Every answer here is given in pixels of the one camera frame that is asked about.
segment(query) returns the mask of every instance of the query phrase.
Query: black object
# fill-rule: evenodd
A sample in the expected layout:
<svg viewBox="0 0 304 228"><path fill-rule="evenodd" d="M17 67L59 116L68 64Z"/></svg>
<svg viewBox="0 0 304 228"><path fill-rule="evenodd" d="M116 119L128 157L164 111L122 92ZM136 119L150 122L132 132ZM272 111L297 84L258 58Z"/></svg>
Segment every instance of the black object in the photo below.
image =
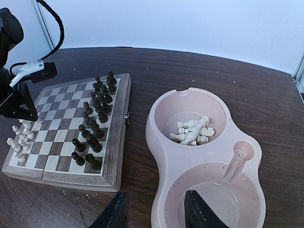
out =
<svg viewBox="0 0 304 228"><path fill-rule="evenodd" d="M99 76L95 77L95 80L96 80L98 88L101 88L101 86L103 85L103 82L100 81L100 77Z"/></svg>
<svg viewBox="0 0 304 228"><path fill-rule="evenodd" d="M184 206L186 228L229 228L195 190L186 191Z"/></svg>
<svg viewBox="0 0 304 228"><path fill-rule="evenodd" d="M93 113L93 109L90 107L88 102L84 102L84 108L85 112L88 113L88 115L91 115Z"/></svg>
<svg viewBox="0 0 304 228"><path fill-rule="evenodd" d="M113 101L113 98L109 95L109 90L105 85L101 86L101 91L103 92L105 96L105 101L109 104Z"/></svg>
<svg viewBox="0 0 304 228"><path fill-rule="evenodd" d="M113 72L113 71L110 71L110 72L108 73L108 77L111 77L111 78L113 79L114 85L117 83L116 79L114 78L114 72Z"/></svg>
<svg viewBox="0 0 304 228"><path fill-rule="evenodd" d="M89 134L89 136L86 137L86 142L92 147L95 153L99 153L103 149L102 145L93 134Z"/></svg>
<svg viewBox="0 0 304 228"><path fill-rule="evenodd" d="M93 130L93 134L97 139L102 139L105 133L99 128L99 124L94 119L90 119L91 129Z"/></svg>
<svg viewBox="0 0 304 228"><path fill-rule="evenodd" d="M90 119L91 119L91 118L89 117L89 114L86 113L86 112L83 112L83 113L82 113L82 116L83 116L83 118L85 119L86 125L90 126Z"/></svg>
<svg viewBox="0 0 304 228"><path fill-rule="evenodd" d="M72 153L72 158L76 161L76 164L82 166L85 164L85 160L83 157L79 156L77 152Z"/></svg>
<svg viewBox="0 0 304 228"><path fill-rule="evenodd" d="M88 153L86 156L85 156L85 160L91 164L91 168L93 170L100 170L101 169L101 161L97 161L95 160L95 157L93 154L91 153Z"/></svg>
<svg viewBox="0 0 304 228"><path fill-rule="evenodd" d="M119 192L89 228L128 228L129 210L128 193Z"/></svg>
<svg viewBox="0 0 304 228"><path fill-rule="evenodd" d="M90 135L90 132L86 129L86 127L83 124L79 125L78 128L81 132L81 136L84 137L85 139Z"/></svg>
<svg viewBox="0 0 304 228"><path fill-rule="evenodd" d="M79 141L78 139L73 139L73 140L72 140L72 143L73 143L73 145L76 147L76 150L77 150L78 152L83 152L83 151L85 151L85 146L84 146L82 143L80 143L80 141Z"/></svg>
<svg viewBox="0 0 304 228"><path fill-rule="evenodd" d="M110 113L111 112L111 107L105 101L105 96L102 94L102 92L98 92L97 97L98 97L99 101L101 101L101 103L103 104L103 111L105 113Z"/></svg>
<svg viewBox="0 0 304 228"><path fill-rule="evenodd" d="M93 88L95 89L94 90L95 94L97 94L98 92L100 92L100 88L98 87L98 84L96 82L93 83Z"/></svg>
<svg viewBox="0 0 304 228"><path fill-rule="evenodd" d="M101 112L98 113L98 119L101 123L104 124L108 121L109 118L103 111L101 111Z"/></svg>

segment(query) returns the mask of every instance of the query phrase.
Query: white wall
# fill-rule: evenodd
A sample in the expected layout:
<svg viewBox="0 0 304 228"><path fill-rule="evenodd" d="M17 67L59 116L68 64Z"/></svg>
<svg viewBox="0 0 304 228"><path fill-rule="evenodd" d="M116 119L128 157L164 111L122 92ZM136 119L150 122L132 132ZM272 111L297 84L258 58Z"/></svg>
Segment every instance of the white wall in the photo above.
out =
<svg viewBox="0 0 304 228"><path fill-rule="evenodd" d="M189 51L295 72L304 50L299 0L48 0L62 48L130 46ZM59 29L46 17L56 42Z"/></svg>
<svg viewBox="0 0 304 228"><path fill-rule="evenodd" d="M17 62L36 61L50 52L31 0L0 0L0 9L4 7L19 20L24 32L23 41L9 52L6 68Z"/></svg>

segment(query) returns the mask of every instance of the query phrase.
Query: white chess piece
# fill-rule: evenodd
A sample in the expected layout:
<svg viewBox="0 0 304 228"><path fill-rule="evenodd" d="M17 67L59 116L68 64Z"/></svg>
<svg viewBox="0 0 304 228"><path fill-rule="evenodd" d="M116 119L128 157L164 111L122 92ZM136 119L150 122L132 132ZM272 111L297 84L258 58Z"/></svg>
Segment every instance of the white chess piece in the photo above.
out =
<svg viewBox="0 0 304 228"><path fill-rule="evenodd" d="M6 143L11 146L15 151L19 152L21 151L21 146L12 138L8 138Z"/></svg>
<svg viewBox="0 0 304 228"><path fill-rule="evenodd" d="M20 163L24 163L26 158L24 155L22 155L21 153L17 152L17 151L14 151L14 154L13 154L16 158L18 158L18 161Z"/></svg>
<svg viewBox="0 0 304 228"><path fill-rule="evenodd" d="M25 128L31 129L32 127L29 121L19 119L19 122L22 123Z"/></svg>
<svg viewBox="0 0 304 228"><path fill-rule="evenodd" d="M30 150L30 145L26 144L22 139L19 139L18 141L19 145L23 147L23 149L25 151L29 151Z"/></svg>
<svg viewBox="0 0 304 228"><path fill-rule="evenodd" d="M209 141L209 138L204 135L199 135L196 141L197 143L207 143Z"/></svg>
<svg viewBox="0 0 304 228"><path fill-rule="evenodd" d="M200 120L198 120L198 124L189 129L189 132L186 135L184 141L180 142L182 145L188 145L190 142L197 139L200 130L206 126L207 122L209 122L209 117L203 116Z"/></svg>
<svg viewBox="0 0 304 228"><path fill-rule="evenodd" d="M207 136L207 137L212 137L214 136L214 129L212 127L203 127L200 131L199 131L199 135L201 136Z"/></svg>
<svg viewBox="0 0 304 228"><path fill-rule="evenodd" d="M29 139L33 139L35 137L35 134L28 128L24 128L23 132L28 136Z"/></svg>

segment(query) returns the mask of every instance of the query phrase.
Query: white chess pawn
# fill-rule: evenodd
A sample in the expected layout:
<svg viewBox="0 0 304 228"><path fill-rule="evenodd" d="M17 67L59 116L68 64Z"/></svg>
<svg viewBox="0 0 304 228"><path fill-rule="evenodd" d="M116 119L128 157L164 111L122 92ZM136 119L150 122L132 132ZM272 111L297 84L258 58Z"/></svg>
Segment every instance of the white chess pawn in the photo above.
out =
<svg viewBox="0 0 304 228"><path fill-rule="evenodd" d="M207 122L209 122L209 117L203 116L200 120L198 120L198 124L189 129L189 132L186 135L184 141L180 142L182 145L188 145L190 142L197 139L200 130L206 126Z"/></svg>
<svg viewBox="0 0 304 228"><path fill-rule="evenodd" d="M23 149L25 151L29 151L30 150L30 145L26 144L22 139L19 139L18 141L19 145L23 147Z"/></svg>
<svg viewBox="0 0 304 228"><path fill-rule="evenodd" d="M207 137L212 137L214 136L214 129L212 127L203 127L200 131L199 131L199 135L202 136L207 136Z"/></svg>
<svg viewBox="0 0 304 228"><path fill-rule="evenodd" d="M21 151L21 146L12 138L8 138L8 140L6 141L6 143L11 146L15 151L19 152Z"/></svg>
<svg viewBox="0 0 304 228"><path fill-rule="evenodd" d="M175 133L170 133L169 138L171 140L177 140L179 142L184 141L186 138L186 134L182 133L182 134L175 134Z"/></svg>
<svg viewBox="0 0 304 228"><path fill-rule="evenodd" d="M25 128L31 129L32 127L29 121L19 119L19 122L22 123Z"/></svg>
<svg viewBox="0 0 304 228"><path fill-rule="evenodd" d="M23 132L28 136L29 139L33 139L35 137L35 134L28 128L24 128Z"/></svg>
<svg viewBox="0 0 304 228"><path fill-rule="evenodd" d="M16 158L18 158L18 161L20 163L24 163L26 158L24 155L22 155L21 153L17 152L17 151L14 151L14 154L13 154Z"/></svg>
<svg viewBox="0 0 304 228"><path fill-rule="evenodd" d="M203 136L199 135L196 141L197 143L207 143L209 141L209 138L204 135Z"/></svg>

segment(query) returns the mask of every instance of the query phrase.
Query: chess piece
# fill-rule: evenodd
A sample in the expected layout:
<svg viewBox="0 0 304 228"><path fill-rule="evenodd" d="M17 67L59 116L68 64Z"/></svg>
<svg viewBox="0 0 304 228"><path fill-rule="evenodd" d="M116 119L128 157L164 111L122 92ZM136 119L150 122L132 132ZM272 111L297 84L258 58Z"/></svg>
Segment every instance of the chess piece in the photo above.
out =
<svg viewBox="0 0 304 228"><path fill-rule="evenodd" d="M108 121L109 118L103 111L101 111L98 113L98 119L102 124L104 124Z"/></svg>
<svg viewBox="0 0 304 228"><path fill-rule="evenodd" d="M92 99L96 97L96 94L94 92L91 92L90 95Z"/></svg>
<svg viewBox="0 0 304 228"><path fill-rule="evenodd" d="M84 102L85 112L91 115L93 113L93 109L90 107L88 102Z"/></svg>
<svg viewBox="0 0 304 228"><path fill-rule="evenodd" d="M113 72L113 71L110 71L110 72L108 73L108 77L113 78L114 85L117 83L116 79L114 78L114 72Z"/></svg>
<svg viewBox="0 0 304 228"><path fill-rule="evenodd" d="M8 138L6 143L11 146L11 148L13 148L15 151L19 152L21 151L21 146L12 138Z"/></svg>
<svg viewBox="0 0 304 228"><path fill-rule="evenodd" d="M72 153L72 158L75 160L76 164L82 166L85 164L85 160L83 157L79 156L77 152Z"/></svg>
<svg viewBox="0 0 304 228"><path fill-rule="evenodd" d="M32 125L30 124L30 122L27 121L27 120L19 119L19 122L22 123L25 128L31 129L31 127L32 127Z"/></svg>
<svg viewBox="0 0 304 228"><path fill-rule="evenodd" d="M90 132L86 129L86 127L83 124L79 125L78 128L81 132L82 137L84 137L85 139L90 135Z"/></svg>
<svg viewBox="0 0 304 228"><path fill-rule="evenodd" d="M86 138L86 142L89 144L89 146L93 149L95 153L99 153L103 148L102 145L99 143L98 139L93 134L90 134Z"/></svg>
<svg viewBox="0 0 304 228"><path fill-rule="evenodd" d="M30 150L30 145L26 144L22 139L19 139L18 143L25 151Z"/></svg>
<svg viewBox="0 0 304 228"><path fill-rule="evenodd" d="M94 157L93 154L88 153L88 154L85 156L85 160L86 160L89 164L91 164L91 168L92 168L93 170L100 170L100 169L101 169L101 165L102 165L101 161L95 160L95 157Z"/></svg>
<svg viewBox="0 0 304 228"><path fill-rule="evenodd" d="M202 118L198 120L198 124L195 127L190 128L189 132L186 135L185 140L180 142L180 144L188 145L188 143L196 140L200 130L207 125L207 122L209 122L209 117L202 116Z"/></svg>
<svg viewBox="0 0 304 228"><path fill-rule="evenodd" d="M91 129L93 130L93 134L97 139L102 139L105 133L99 128L99 124L94 119L90 119Z"/></svg>
<svg viewBox="0 0 304 228"><path fill-rule="evenodd" d="M110 93L114 93L116 91L116 86L114 84L114 78L113 77L108 77L107 78L107 84L108 84Z"/></svg>
<svg viewBox="0 0 304 228"><path fill-rule="evenodd" d="M14 151L13 155L14 155L14 157L18 158L18 161L20 163L24 163L25 160L26 160L26 157L23 154L21 154L21 153L19 153L17 151Z"/></svg>
<svg viewBox="0 0 304 228"><path fill-rule="evenodd" d="M94 93L97 94L100 91L100 88L98 87L98 84L95 82L93 83Z"/></svg>
<svg viewBox="0 0 304 228"><path fill-rule="evenodd" d="M104 113L110 113L111 112L111 107L105 101L105 96L101 92L98 92L97 97L101 101L101 103L103 104Z"/></svg>
<svg viewBox="0 0 304 228"><path fill-rule="evenodd" d="M31 132L28 128L24 128L23 133L25 133L29 139L33 139L35 137L35 134Z"/></svg>
<svg viewBox="0 0 304 228"><path fill-rule="evenodd" d="M100 77L99 76L95 77L95 80L96 80L98 88L101 88L101 86L103 85L103 82L100 81Z"/></svg>
<svg viewBox="0 0 304 228"><path fill-rule="evenodd" d="M82 116L83 116L83 118L85 119L85 123L86 123L86 125L88 125L88 126L90 126L90 117L89 117L89 114L88 113L86 113L86 112L83 112L82 113Z"/></svg>
<svg viewBox="0 0 304 228"><path fill-rule="evenodd" d="M82 143L80 143L80 141L78 139L73 139L72 144L76 147L76 150L78 152L85 151L85 146Z"/></svg>
<svg viewBox="0 0 304 228"><path fill-rule="evenodd" d="M105 96L105 101L109 104L113 101L113 98L109 95L109 90L105 85L101 86L101 91L103 92Z"/></svg>

